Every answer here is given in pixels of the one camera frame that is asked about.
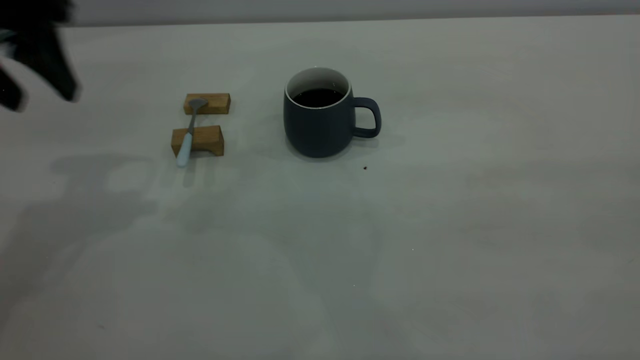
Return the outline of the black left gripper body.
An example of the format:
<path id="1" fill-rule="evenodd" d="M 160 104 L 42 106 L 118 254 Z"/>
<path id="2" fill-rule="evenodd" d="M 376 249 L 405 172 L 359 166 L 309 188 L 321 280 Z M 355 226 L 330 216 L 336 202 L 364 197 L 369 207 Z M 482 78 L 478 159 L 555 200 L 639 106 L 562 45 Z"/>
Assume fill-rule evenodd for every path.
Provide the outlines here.
<path id="1" fill-rule="evenodd" d="M 24 65 L 66 65 L 58 25 L 70 22 L 73 9 L 72 0 L 2 0 L 1 29 L 12 32 L 11 57 Z"/>

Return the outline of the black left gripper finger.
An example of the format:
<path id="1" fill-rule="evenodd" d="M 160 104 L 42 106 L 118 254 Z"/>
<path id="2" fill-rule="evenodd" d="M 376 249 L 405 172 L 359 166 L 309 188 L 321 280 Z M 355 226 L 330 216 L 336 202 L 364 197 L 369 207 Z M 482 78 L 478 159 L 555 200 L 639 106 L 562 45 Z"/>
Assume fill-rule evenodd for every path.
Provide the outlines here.
<path id="1" fill-rule="evenodd" d="M 39 48 L 34 71 L 44 79 L 67 102 L 76 102 L 80 95 L 80 84 L 60 48 Z"/>
<path id="2" fill-rule="evenodd" d="M 0 68 L 0 105 L 9 111 L 25 111 L 26 94 L 4 68 Z"/>

